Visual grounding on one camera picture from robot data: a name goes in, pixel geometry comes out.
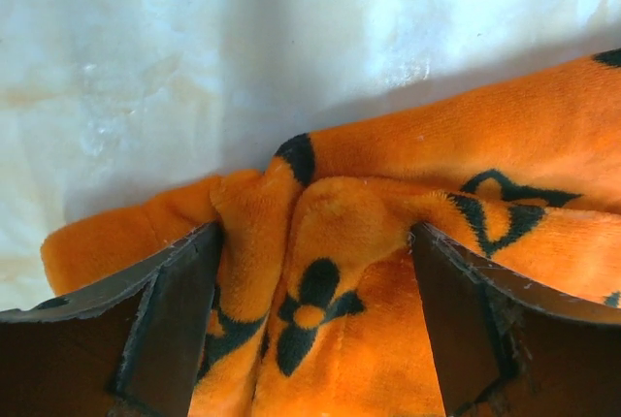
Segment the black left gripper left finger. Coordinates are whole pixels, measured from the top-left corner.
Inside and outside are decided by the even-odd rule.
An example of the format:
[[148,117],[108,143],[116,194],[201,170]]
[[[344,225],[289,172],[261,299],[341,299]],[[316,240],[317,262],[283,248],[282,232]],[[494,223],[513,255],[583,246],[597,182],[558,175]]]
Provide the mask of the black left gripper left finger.
[[205,344],[222,232],[29,310],[1,314],[5,416],[184,416]]

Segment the orange patterned pillowcase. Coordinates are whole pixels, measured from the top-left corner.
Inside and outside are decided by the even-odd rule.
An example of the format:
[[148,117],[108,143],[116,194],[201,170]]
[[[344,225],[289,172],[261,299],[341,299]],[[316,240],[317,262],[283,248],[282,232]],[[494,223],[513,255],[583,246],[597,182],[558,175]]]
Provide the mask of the orange patterned pillowcase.
[[193,416],[437,414],[409,232],[620,304],[620,54],[311,132],[263,172],[94,215],[41,248],[56,294],[216,221],[225,232]]

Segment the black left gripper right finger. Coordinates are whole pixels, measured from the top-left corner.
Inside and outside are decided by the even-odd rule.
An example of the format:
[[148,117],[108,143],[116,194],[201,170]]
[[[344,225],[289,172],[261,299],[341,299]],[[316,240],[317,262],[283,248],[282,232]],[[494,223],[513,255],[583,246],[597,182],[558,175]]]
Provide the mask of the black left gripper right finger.
[[410,248],[449,416],[617,416],[620,311],[559,292],[419,223]]

